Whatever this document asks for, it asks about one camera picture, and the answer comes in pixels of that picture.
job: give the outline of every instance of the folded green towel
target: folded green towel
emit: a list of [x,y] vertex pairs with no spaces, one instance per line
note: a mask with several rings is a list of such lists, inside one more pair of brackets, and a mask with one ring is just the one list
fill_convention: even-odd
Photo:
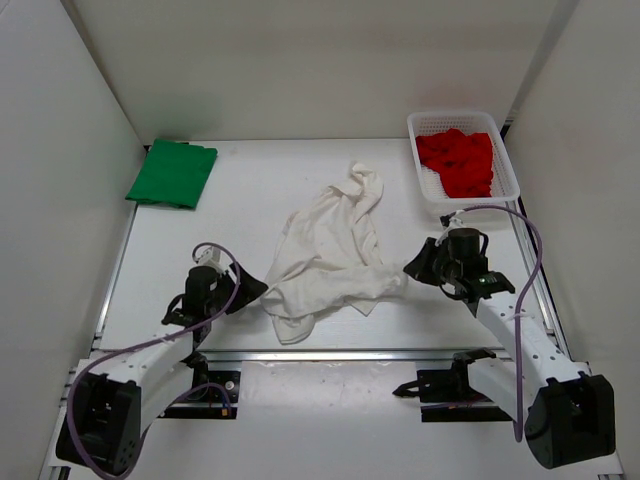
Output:
[[218,151],[156,139],[127,200],[194,209]]

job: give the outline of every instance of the white towel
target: white towel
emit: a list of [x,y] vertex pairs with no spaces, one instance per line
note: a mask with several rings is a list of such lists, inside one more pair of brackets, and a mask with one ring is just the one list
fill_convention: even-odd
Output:
[[307,338],[327,308],[347,302],[368,315],[381,296],[406,285],[401,266],[382,264],[369,218],[382,189],[378,174],[357,163],[348,180],[287,220],[261,299],[280,343]]

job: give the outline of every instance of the basket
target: basket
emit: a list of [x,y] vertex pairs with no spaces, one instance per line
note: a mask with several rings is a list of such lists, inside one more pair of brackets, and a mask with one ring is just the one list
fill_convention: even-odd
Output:
[[[504,148],[496,122],[484,112],[468,110],[445,110],[412,113],[407,119],[413,159],[418,172],[420,189],[427,200],[427,209],[433,213],[448,213],[471,205],[490,205],[516,200],[520,196],[520,187],[513,172],[509,155]],[[440,175],[424,167],[418,157],[416,137],[434,135],[457,128],[465,135],[487,133],[493,146],[493,181],[491,197],[450,198],[442,187]]]

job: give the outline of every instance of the purple cable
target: purple cable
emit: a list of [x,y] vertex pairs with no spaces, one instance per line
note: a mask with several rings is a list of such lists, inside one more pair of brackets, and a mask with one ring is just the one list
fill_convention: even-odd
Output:
[[515,434],[516,442],[522,441],[522,430],[524,426],[524,411],[522,406],[523,401],[523,382],[522,382],[522,327],[521,327],[521,313],[522,310],[522,302],[524,301],[524,297],[533,285],[533,281],[536,278],[538,272],[542,268],[542,237],[540,236],[540,232],[538,228],[533,224],[531,220],[522,215],[520,212],[516,210],[512,210],[507,207],[502,207],[500,205],[475,205],[473,207],[468,207],[463,209],[463,212],[471,212],[473,210],[502,210],[503,212],[507,212],[511,215],[514,215],[524,221],[527,226],[533,232],[533,236],[536,238],[536,247],[538,248],[538,255],[536,256],[536,263],[533,266],[533,270],[531,271],[531,275],[529,275],[529,279],[527,283],[524,284],[522,290],[520,291],[520,295],[518,295],[518,300],[516,301],[516,310],[514,315],[515,322],[515,341],[516,341],[516,421],[513,425],[513,431]]
[[[89,370],[95,368],[96,366],[100,365],[101,363],[106,362],[107,360],[111,360],[112,358],[115,358],[115,357],[117,357],[119,355],[123,355],[125,353],[133,353],[133,352],[135,352],[137,350],[142,350],[144,348],[148,348],[148,347],[151,347],[153,345],[157,345],[157,344],[162,343],[162,342],[171,341],[171,340],[173,340],[175,338],[181,337],[182,335],[186,335],[187,333],[191,333],[194,330],[197,330],[197,329],[199,329],[199,328],[201,328],[201,327],[213,322],[216,318],[219,318],[222,315],[224,315],[224,313],[227,311],[227,309],[229,308],[229,306],[231,305],[233,300],[236,298],[236,295],[238,294],[238,289],[240,288],[240,267],[239,267],[238,262],[236,261],[235,257],[233,256],[233,254],[229,250],[227,250],[226,248],[224,248],[221,245],[218,245],[218,244],[212,243],[212,242],[199,243],[198,245],[196,245],[194,247],[191,256],[195,258],[195,253],[198,251],[198,249],[200,247],[203,247],[203,246],[214,247],[214,248],[217,248],[217,249],[221,250],[222,252],[224,252],[229,257],[229,259],[231,260],[231,262],[233,263],[233,265],[235,267],[234,270],[235,270],[235,274],[236,274],[236,282],[235,282],[236,284],[233,287],[233,291],[231,292],[231,296],[229,297],[229,300],[227,300],[227,303],[224,304],[222,309],[219,312],[216,312],[210,318],[208,318],[206,320],[203,320],[200,323],[196,323],[195,325],[192,325],[189,328],[185,328],[184,330],[181,330],[179,332],[172,333],[170,335],[166,335],[166,336],[164,336],[162,338],[156,338],[154,340],[149,340],[147,342],[139,343],[137,345],[132,345],[131,347],[123,348],[122,350],[116,350],[114,352],[108,353],[104,357],[100,357],[99,359],[94,360],[89,365],[87,365],[84,369],[82,369],[76,375],[75,380],[71,384],[71,388],[69,389],[68,401],[67,401],[67,415],[66,415],[67,426],[69,427],[69,435],[71,437],[71,441],[73,442],[74,447],[76,447],[78,455],[80,455],[80,458],[82,458],[82,461],[85,463],[85,465],[87,467],[89,467],[93,471],[93,473],[95,473],[102,480],[116,480],[116,479],[117,480],[124,480],[129,475],[131,475],[131,472],[133,471],[133,468],[135,467],[135,464],[136,464],[136,462],[138,460],[138,457],[140,456],[140,450],[142,450],[142,445],[144,443],[144,438],[146,437],[148,429],[145,430],[145,432],[143,433],[143,435],[141,437],[141,442],[139,443],[139,449],[136,451],[135,460],[129,466],[129,468],[127,468],[127,470],[125,470],[120,475],[108,474],[107,472],[102,470],[96,464],[96,462],[93,461],[93,459],[91,458],[91,456],[89,455],[87,450],[82,445],[82,441],[80,440],[80,436],[78,435],[78,429],[76,428],[76,422],[75,422],[75,419],[73,418],[73,402],[74,402],[74,399],[75,399],[76,390],[78,388],[78,383],[79,383],[80,379],[85,374],[89,373]],[[197,390],[200,390],[201,388],[204,388],[205,385],[209,385],[209,386],[214,386],[215,385],[216,387],[220,387],[217,384],[203,384],[203,385],[200,385],[198,387],[195,387],[195,389],[189,390],[186,394],[181,395],[176,400],[174,400],[174,402],[184,399],[185,396],[189,396],[192,393],[194,393],[194,391],[197,391]],[[226,395],[226,391],[224,391],[224,389],[223,389],[223,397],[224,397],[225,401],[227,402],[227,406],[230,406],[229,397],[228,397],[228,395]]]

